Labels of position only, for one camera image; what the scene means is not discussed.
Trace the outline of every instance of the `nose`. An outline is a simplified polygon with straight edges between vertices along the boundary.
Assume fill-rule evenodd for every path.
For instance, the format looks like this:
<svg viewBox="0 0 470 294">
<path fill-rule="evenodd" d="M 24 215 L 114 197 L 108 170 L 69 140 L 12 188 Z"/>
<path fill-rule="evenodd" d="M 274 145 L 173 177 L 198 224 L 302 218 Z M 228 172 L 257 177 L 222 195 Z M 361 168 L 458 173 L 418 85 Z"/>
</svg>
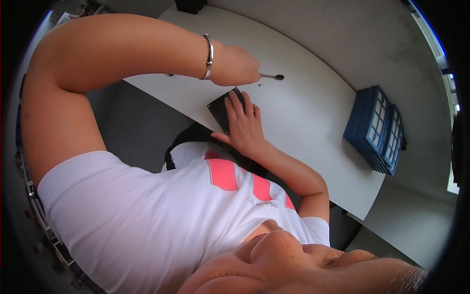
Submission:
<svg viewBox="0 0 470 294">
<path fill-rule="evenodd" d="M 265 266 L 301 262 L 305 255 L 300 242 L 289 232 L 275 230 L 263 237 L 250 254 L 250 263 Z"/>
</svg>

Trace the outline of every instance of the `screwdriver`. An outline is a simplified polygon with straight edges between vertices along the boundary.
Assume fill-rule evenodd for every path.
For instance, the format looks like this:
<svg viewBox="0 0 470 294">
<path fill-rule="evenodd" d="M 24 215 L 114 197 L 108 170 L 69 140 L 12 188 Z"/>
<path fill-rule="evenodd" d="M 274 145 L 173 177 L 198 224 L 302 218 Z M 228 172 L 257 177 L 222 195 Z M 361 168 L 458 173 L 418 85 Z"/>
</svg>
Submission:
<svg viewBox="0 0 470 294">
<path fill-rule="evenodd" d="M 278 80 L 283 80 L 284 79 L 284 76 L 281 75 L 281 74 L 278 74 L 278 75 L 275 75 L 275 76 L 270 76 L 270 75 L 267 75 L 267 74 L 260 74 L 262 78 L 273 78 L 273 79 L 278 79 Z"/>
</svg>

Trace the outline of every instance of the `silver bangle bracelet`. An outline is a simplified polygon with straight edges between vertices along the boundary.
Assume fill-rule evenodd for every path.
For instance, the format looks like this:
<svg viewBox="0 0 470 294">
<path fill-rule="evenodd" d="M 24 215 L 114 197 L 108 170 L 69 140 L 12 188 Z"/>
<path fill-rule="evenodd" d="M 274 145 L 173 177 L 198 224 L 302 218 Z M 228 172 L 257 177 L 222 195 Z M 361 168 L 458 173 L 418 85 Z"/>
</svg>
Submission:
<svg viewBox="0 0 470 294">
<path fill-rule="evenodd" d="M 212 64 L 213 64 L 213 60 L 214 60 L 214 45 L 212 44 L 212 39 L 209 37 L 208 34 L 204 34 L 203 35 L 204 38 L 206 38 L 207 40 L 207 44 L 209 45 L 209 56 L 207 57 L 207 71 L 206 71 L 206 75 L 202 78 L 203 80 L 204 79 L 209 79 L 209 77 L 211 76 L 211 73 L 212 73 Z"/>
</svg>

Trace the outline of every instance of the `gray floor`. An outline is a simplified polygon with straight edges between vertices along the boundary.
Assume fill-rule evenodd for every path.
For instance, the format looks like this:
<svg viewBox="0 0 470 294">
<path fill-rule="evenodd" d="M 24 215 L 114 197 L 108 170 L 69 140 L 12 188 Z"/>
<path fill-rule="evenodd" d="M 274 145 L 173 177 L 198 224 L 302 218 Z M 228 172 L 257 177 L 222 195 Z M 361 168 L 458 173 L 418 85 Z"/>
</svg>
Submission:
<svg viewBox="0 0 470 294">
<path fill-rule="evenodd" d="M 108 150 L 123 162 L 153 173 L 160 172 L 166 149 L 179 132 L 194 121 L 125 81 L 87 93 Z M 300 199 L 274 175 L 268 178 L 283 186 L 295 207 Z M 330 210 L 331 246 L 345 249 L 361 225 Z"/>
</svg>

